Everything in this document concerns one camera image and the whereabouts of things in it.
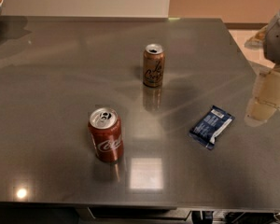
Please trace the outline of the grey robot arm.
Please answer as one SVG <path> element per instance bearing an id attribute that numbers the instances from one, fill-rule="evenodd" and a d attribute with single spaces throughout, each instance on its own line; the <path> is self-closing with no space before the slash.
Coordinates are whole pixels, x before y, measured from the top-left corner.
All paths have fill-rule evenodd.
<path id="1" fill-rule="evenodd" d="M 268 23 L 263 51 L 267 60 L 280 64 L 280 9 Z"/>

